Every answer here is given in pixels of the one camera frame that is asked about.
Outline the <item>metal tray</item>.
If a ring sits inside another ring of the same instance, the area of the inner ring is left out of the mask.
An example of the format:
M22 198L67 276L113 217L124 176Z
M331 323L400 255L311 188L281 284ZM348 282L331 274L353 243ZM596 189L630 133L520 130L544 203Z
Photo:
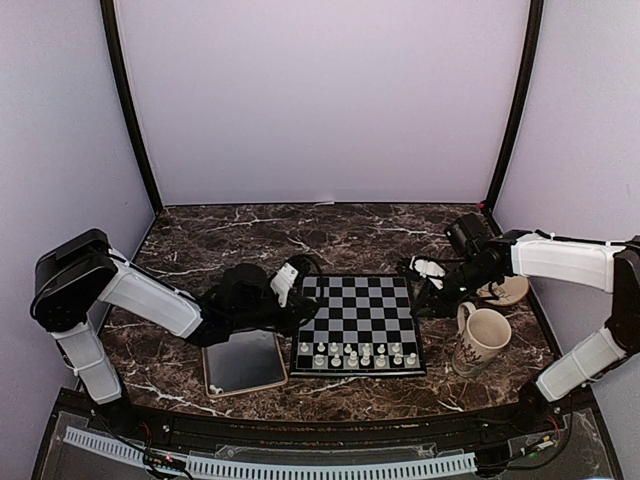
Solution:
M206 394L220 398L285 385L288 381L277 336L253 330L202 350ZM212 395L209 386L222 388Z

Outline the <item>black grey chessboard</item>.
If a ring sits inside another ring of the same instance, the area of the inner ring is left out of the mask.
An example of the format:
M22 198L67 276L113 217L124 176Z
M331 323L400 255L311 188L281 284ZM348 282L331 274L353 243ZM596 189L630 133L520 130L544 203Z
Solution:
M290 374L293 377L401 377L424 376L427 372L422 360L422 342L417 321L411 309L411 293L407 281L399 276L309 276L303 281L304 296L316 300L320 309L314 319L303 325L293 337ZM301 353L299 346L306 342L309 350ZM319 353L317 345L323 342L325 351ZM332 342L338 351L331 353ZM396 353L391 346L398 342L404 363L395 365ZM343 352L350 343L358 353L359 364L350 368L349 354ZM371 345L371 364L360 366L362 345ZM387 365L378 369L375 359L379 344L386 345ZM408 365L410 353L416 353L416 363ZM314 367L314 356L326 357L323 368ZM342 356L342 366L331 365L334 354Z

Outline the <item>white king chess piece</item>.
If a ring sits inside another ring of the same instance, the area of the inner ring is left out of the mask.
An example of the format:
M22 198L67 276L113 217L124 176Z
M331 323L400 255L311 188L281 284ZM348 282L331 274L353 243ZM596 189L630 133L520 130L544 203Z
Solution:
M370 364L371 364L371 352L368 350L364 350L360 358L360 366L362 368L368 368Z

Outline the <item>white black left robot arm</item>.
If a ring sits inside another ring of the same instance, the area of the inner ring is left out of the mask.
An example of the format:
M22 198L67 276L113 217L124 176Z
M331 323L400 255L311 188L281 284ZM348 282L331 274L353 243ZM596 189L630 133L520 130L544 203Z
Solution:
M301 254L267 274L240 263L197 296L154 277L114 249L107 234L90 229L41 256L34 270L31 317L56 341L101 417L120 436L141 427L140 412L109 360L88 314L97 303L125 310L196 347L225 343L244 331L291 336L320 309L302 284L317 262Z

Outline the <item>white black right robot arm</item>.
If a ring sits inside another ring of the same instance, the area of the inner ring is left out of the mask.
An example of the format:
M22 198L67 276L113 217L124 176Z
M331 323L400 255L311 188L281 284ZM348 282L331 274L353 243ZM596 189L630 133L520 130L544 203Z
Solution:
M480 287L526 277L547 291L541 306L560 336L562 354L519 390L510 424L534 432L553 406L600 380L639 352L639 239L591 240L541 230L498 236L453 228L457 255L411 257L424 280L416 301L435 317L453 314Z

